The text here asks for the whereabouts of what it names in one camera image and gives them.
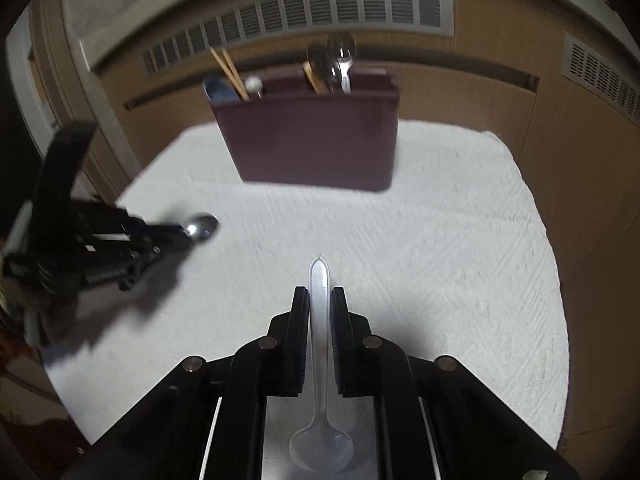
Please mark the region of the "dark metal smiley spoon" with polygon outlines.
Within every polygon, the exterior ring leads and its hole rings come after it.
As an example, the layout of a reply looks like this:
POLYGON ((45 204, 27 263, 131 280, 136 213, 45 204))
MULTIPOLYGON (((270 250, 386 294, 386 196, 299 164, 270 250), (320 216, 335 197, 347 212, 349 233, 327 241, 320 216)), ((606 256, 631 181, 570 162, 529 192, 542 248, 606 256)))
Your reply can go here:
POLYGON ((154 245, 166 249, 187 250, 207 242, 218 230, 219 221, 212 214, 196 214, 183 222, 148 224, 145 234, 154 245))

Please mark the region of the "white plastic spoon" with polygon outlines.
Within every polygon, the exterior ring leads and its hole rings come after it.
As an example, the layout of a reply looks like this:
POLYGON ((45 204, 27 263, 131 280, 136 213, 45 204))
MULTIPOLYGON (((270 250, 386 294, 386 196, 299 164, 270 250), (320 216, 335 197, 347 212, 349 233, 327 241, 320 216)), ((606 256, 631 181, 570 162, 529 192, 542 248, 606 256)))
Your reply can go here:
POLYGON ((346 432, 332 426, 328 419, 328 374, 331 356, 329 266, 320 256, 309 269, 309 340, 311 369, 314 374, 314 409, 310 423, 296 431, 288 450, 294 464, 319 474, 338 474, 354 455, 354 442, 346 432))

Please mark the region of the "white textured towel mat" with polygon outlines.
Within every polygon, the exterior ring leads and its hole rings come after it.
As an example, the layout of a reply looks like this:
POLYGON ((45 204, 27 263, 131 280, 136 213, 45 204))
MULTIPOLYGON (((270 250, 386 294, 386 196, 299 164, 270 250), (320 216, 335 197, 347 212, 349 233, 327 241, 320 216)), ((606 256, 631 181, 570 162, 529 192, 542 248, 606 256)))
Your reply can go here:
POLYGON ((402 122, 383 192, 248 183, 186 130, 120 196, 212 238, 86 292, 47 372, 72 479, 573 479, 558 266, 492 133, 402 122))

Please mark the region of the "blue plastic spoon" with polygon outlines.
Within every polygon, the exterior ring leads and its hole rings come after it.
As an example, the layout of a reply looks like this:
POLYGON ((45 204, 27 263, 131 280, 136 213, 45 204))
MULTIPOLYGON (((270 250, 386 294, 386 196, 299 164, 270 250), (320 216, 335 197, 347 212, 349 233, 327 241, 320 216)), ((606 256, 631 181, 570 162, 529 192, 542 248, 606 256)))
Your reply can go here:
POLYGON ((208 75, 204 78, 203 90, 208 102, 213 106, 239 102, 241 99, 227 79, 216 75, 208 75))

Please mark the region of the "maroon plastic utensil holder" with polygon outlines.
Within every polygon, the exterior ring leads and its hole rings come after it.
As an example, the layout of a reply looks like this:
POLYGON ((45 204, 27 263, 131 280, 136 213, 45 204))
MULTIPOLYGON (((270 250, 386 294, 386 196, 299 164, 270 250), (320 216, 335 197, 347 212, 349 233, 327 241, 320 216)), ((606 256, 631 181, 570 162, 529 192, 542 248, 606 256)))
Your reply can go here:
POLYGON ((392 184, 399 88, 357 70, 352 92, 314 92, 299 74, 271 75, 257 99, 209 106, 241 179, 382 192, 392 184))

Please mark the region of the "wooden chopstick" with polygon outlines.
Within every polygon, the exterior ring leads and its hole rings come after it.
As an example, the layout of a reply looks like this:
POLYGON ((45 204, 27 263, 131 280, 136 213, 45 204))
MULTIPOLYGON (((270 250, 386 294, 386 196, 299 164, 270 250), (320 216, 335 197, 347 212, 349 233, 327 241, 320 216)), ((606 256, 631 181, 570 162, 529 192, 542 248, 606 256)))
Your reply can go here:
POLYGON ((228 70, 228 68, 227 68, 227 66, 226 66, 226 63, 224 62, 224 58, 222 57, 222 52, 221 52, 221 51, 220 51, 220 52, 218 52, 218 51, 217 51, 215 48, 213 48, 213 47, 210 47, 210 48, 209 48, 209 52, 210 52, 210 54, 212 55, 212 57, 214 58, 214 60, 218 63, 218 65, 220 66, 220 68, 222 69, 222 71, 224 72, 224 74, 227 76, 227 78, 228 78, 228 79, 229 79, 229 81, 231 82, 231 84, 232 84, 233 88, 235 88, 235 85, 234 85, 234 83, 233 83, 233 80, 232 80, 231 74, 230 74, 230 72, 229 72, 229 70, 228 70))
POLYGON ((222 57, 224 58, 224 62, 226 63, 226 66, 231 74, 236 90, 238 90, 241 98, 244 101, 248 101, 250 97, 248 96, 248 92, 244 86, 244 82, 242 81, 242 78, 240 77, 240 74, 233 63, 229 52, 226 49, 222 49, 221 52, 222 57))

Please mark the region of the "white round utensil knob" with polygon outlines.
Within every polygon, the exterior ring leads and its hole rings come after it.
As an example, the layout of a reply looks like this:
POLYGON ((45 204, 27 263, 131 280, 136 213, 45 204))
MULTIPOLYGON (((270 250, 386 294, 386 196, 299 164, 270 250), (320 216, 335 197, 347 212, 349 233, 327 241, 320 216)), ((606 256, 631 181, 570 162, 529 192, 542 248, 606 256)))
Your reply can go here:
POLYGON ((244 81, 244 87, 249 94, 258 94, 262 92, 264 84, 262 83, 262 78, 258 76, 249 76, 244 81))

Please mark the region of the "dark brown spoon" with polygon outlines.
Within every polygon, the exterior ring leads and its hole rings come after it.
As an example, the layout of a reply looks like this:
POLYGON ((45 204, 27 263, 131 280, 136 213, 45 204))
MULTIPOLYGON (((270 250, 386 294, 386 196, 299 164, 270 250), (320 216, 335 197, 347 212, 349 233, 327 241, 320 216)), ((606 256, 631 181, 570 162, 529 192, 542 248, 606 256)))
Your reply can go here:
POLYGON ((329 53, 320 44, 311 44, 307 48, 307 61, 310 68, 323 87, 329 92, 341 91, 341 76, 337 67, 330 60, 329 53))

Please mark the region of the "shiny metal spoon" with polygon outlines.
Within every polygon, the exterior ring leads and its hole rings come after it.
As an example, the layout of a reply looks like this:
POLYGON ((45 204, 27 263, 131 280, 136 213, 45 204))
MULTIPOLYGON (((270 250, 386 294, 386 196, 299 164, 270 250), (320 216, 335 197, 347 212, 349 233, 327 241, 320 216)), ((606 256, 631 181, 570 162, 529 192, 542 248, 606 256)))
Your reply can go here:
POLYGON ((326 50, 341 77, 341 87, 345 94, 352 92, 349 71, 357 53, 356 40, 348 32, 334 32, 326 40, 326 50))

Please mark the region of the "long grey vent grille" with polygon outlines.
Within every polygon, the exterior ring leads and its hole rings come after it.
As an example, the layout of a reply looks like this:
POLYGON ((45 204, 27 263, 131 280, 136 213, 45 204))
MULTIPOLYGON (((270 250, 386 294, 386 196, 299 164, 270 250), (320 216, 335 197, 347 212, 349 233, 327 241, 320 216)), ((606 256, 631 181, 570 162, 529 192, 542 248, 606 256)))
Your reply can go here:
POLYGON ((329 30, 401 30, 454 36, 454 0, 248 0, 204 15, 144 47, 154 77, 206 55, 263 39, 329 30))

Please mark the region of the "small grey vent grille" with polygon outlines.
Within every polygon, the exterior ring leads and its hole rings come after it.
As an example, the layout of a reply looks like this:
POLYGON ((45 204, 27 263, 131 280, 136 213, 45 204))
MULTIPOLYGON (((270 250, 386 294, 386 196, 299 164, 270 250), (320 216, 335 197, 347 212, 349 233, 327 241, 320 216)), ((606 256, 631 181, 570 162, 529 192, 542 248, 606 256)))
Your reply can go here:
POLYGON ((561 75, 639 125, 639 81, 570 34, 564 38, 561 75))

